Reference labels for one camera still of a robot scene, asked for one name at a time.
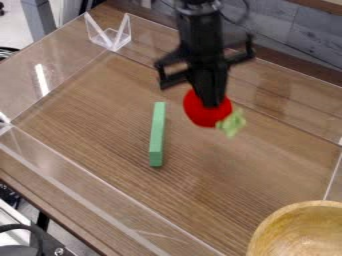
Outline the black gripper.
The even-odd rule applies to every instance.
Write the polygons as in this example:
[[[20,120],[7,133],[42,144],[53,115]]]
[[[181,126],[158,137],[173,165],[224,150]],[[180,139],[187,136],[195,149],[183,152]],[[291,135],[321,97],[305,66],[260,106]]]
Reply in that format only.
[[[187,80],[207,108],[217,107],[225,95],[227,71],[255,57],[252,35],[233,33],[227,41],[216,9],[176,9],[178,45],[153,62],[160,88]]]

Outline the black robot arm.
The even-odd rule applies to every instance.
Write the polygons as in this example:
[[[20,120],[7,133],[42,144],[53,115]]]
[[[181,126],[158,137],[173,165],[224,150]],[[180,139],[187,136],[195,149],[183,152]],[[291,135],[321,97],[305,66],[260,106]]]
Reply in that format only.
[[[223,103],[229,67],[255,57],[252,34],[227,41],[220,0],[176,0],[178,45],[153,62],[160,88],[187,81],[207,108]]]

